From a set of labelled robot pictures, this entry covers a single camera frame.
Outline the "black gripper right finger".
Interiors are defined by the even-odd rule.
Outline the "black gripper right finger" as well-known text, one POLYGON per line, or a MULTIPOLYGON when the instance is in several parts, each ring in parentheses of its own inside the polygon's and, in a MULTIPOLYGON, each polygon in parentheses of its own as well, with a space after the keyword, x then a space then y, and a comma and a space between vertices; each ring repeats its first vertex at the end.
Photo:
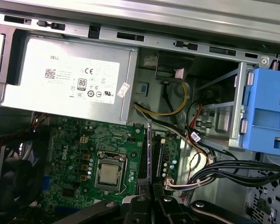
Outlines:
POLYGON ((153 184, 155 208, 162 224, 243 224, 245 218, 205 200, 196 200, 189 207, 164 194, 160 184, 153 184))

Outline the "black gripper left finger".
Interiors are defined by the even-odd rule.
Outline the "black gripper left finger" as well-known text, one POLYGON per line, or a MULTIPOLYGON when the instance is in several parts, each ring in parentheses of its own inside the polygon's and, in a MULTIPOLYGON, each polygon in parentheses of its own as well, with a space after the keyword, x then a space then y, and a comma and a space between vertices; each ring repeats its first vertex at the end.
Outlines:
POLYGON ((149 224, 151 223, 152 180, 138 180, 139 194, 126 197, 121 205, 111 199, 100 201, 67 216, 69 224, 149 224))

